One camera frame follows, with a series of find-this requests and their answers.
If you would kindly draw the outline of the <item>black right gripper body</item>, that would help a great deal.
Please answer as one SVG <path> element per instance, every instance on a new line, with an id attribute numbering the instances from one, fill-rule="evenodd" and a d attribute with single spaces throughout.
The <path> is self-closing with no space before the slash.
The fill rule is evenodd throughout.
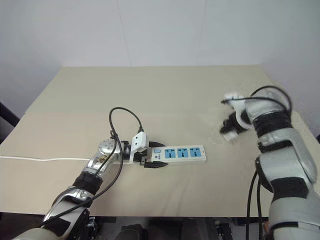
<path id="1" fill-rule="evenodd" d="M 229 115 L 228 119 L 226 120 L 226 132 L 235 132 L 240 134 L 245 131 L 245 129 L 238 123 L 236 118 L 236 113 L 233 112 Z"/>

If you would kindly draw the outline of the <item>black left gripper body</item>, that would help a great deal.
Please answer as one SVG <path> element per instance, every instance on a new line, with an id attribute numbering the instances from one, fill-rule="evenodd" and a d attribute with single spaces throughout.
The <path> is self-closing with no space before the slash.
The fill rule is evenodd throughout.
<path id="1" fill-rule="evenodd" d="M 140 166 L 144 166 L 151 159 L 151 148 L 147 147 L 142 151 L 137 151 L 133 156 L 133 161 L 139 163 Z"/>

